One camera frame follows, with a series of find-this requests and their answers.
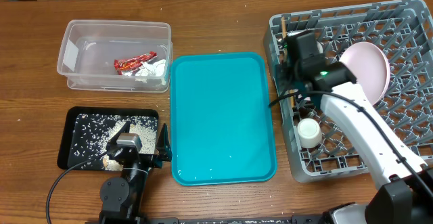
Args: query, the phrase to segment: blue tray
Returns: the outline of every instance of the blue tray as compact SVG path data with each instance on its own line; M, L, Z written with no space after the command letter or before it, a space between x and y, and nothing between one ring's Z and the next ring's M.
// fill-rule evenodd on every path
M265 62L189 55L171 68L172 174L181 185L266 181L277 157Z

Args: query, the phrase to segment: gray dish rack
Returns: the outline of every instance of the gray dish rack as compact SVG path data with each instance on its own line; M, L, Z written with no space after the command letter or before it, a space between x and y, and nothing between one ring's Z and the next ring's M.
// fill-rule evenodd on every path
M277 40L281 17L287 32L312 30L330 62L352 44L367 41L388 57L391 77L385 98L375 106L394 132L428 164L433 164L433 19L423 0L395 0L306 12L278 14L269 20L264 46L278 94L280 79ZM308 101L280 102L282 131L292 175L299 182L367 173L368 169L346 136ZM308 150L300 146L296 125L313 118L323 140Z

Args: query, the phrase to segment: pink bowl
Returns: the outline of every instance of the pink bowl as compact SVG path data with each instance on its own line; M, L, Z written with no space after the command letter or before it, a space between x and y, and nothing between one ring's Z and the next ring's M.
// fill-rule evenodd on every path
M356 76L371 105L384 96L390 82L390 64L379 47L368 42L351 45L340 62Z

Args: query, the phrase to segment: wooden table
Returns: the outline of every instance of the wooden table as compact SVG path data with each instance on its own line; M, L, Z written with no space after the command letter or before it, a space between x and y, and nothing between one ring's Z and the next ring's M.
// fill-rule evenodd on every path
M62 172L56 165L67 111L73 106L152 108L169 123L167 93L75 91L56 72L60 43L73 19L145 20L171 25L175 58L254 51L274 14L387 0L94 0L0 3L0 223L46 223L45 200ZM425 0L433 9L433 0ZM275 87L268 75L270 97ZM170 164L147 182L142 211L182 219L288 217L347 202L368 202L371 177L297 183L290 174L279 107L273 109L278 171L265 183L183 187ZM75 171L51 199L54 223L96 220L99 189L118 173Z

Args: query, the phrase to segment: black tray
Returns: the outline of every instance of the black tray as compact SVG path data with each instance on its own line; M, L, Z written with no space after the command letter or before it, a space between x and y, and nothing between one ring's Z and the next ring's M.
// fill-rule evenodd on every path
M92 107L73 107L66 115L66 122L63 131L62 142L60 144L57 165L61 169L68 169L89 157L100 154L98 152L98 137L105 137L106 131L116 124L116 120L125 120L134 117L139 120L146 128L158 130L158 113L150 109L124 109L124 108L92 108ZM103 160L95 160L91 164L79 167L77 170L105 171Z

